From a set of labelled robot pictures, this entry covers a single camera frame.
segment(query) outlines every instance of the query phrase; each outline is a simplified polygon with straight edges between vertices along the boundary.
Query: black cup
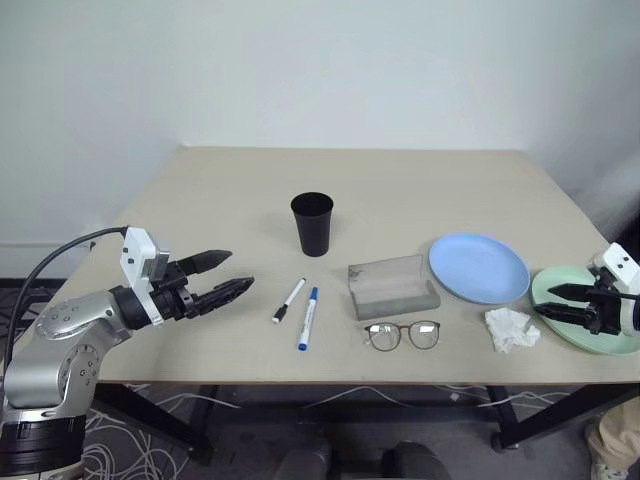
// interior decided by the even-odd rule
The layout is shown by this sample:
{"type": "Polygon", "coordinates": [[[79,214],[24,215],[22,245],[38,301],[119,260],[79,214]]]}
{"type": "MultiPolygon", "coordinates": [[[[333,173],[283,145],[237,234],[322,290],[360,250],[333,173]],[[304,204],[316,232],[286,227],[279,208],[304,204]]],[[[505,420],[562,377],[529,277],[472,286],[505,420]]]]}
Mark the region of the black cup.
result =
{"type": "Polygon", "coordinates": [[[301,193],[291,200],[302,251],[320,257],[329,250],[329,230],[333,200],[324,193],[301,193]]]}

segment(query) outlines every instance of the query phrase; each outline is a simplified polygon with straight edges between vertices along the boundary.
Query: khaki pants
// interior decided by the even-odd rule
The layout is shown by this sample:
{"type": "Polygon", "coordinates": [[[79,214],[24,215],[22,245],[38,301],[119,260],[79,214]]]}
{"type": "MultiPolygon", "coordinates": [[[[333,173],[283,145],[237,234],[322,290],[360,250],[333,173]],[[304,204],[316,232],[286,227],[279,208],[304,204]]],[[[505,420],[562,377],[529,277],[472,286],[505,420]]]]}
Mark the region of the khaki pants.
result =
{"type": "Polygon", "coordinates": [[[628,470],[640,458],[640,397],[605,413],[588,442],[605,465],[628,470]]]}

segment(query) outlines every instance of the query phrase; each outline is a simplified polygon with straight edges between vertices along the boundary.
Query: eyeglass frame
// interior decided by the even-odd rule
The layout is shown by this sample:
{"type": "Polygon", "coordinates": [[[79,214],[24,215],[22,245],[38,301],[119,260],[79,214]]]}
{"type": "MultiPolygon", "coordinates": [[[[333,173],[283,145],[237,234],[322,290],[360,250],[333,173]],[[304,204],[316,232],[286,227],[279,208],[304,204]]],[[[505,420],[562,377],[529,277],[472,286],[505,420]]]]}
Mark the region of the eyeglass frame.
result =
{"type": "Polygon", "coordinates": [[[433,347],[435,347],[438,344],[438,341],[440,340],[440,324],[438,322],[433,322],[431,320],[418,320],[417,322],[413,322],[410,325],[398,325],[397,323],[393,323],[393,322],[379,322],[379,323],[372,323],[371,325],[369,325],[367,327],[364,327],[366,332],[369,334],[369,342],[371,343],[371,346],[373,348],[375,348],[379,352],[392,352],[393,350],[398,348],[398,345],[400,345],[400,342],[402,341],[402,330],[405,329],[405,328],[409,331],[407,336],[409,337],[409,341],[411,342],[411,345],[413,345],[418,350],[431,350],[433,347]],[[436,341],[430,347],[427,347],[427,348],[419,347],[419,346],[416,345],[416,343],[411,338],[411,327],[413,327],[414,325],[417,325],[419,323],[430,323],[430,324],[432,324],[432,325],[434,325],[436,327],[436,341]],[[388,350],[382,350],[382,349],[376,347],[375,342],[373,341],[373,338],[371,337],[371,330],[370,330],[371,327],[373,327],[375,325],[392,325],[392,326],[394,326],[394,327],[396,327],[398,329],[398,333],[400,335],[398,335],[398,341],[394,345],[393,348],[390,348],[388,350]]]}

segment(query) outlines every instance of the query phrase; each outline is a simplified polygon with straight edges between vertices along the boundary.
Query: blue plate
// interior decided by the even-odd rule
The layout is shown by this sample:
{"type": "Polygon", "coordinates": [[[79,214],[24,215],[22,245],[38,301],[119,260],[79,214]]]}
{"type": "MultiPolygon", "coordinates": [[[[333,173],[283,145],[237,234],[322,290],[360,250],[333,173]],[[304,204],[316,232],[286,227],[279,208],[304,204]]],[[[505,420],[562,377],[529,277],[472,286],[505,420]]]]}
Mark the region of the blue plate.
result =
{"type": "Polygon", "coordinates": [[[429,250],[436,278],[455,295],[476,303],[509,303],[529,289],[524,261],[505,244],[473,233],[455,233],[429,250]]]}

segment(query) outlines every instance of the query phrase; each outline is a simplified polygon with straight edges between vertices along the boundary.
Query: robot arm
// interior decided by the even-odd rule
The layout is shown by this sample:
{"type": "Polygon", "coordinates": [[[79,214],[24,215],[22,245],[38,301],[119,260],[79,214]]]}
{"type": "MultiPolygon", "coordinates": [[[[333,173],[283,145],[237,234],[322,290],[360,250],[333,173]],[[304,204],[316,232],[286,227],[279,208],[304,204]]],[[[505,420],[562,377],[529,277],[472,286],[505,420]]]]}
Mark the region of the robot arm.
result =
{"type": "Polygon", "coordinates": [[[593,257],[593,285],[565,283],[549,292],[560,299],[585,302],[585,308],[559,302],[535,305],[548,318],[580,325],[592,334],[640,336],[640,266],[617,243],[593,257]]]}
{"type": "Polygon", "coordinates": [[[138,264],[124,268],[131,287],[47,309],[34,321],[29,343],[9,364],[0,420],[0,479],[82,478],[85,415],[106,353],[134,330],[169,318],[204,315],[232,302],[253,283],[253,277],[237,278],[202,296],[192,294],[187,277],[216,267],[231,252],[211,250],[168,262],[168,253],[144,230],[129,231],[121,263],[138,264]]]}

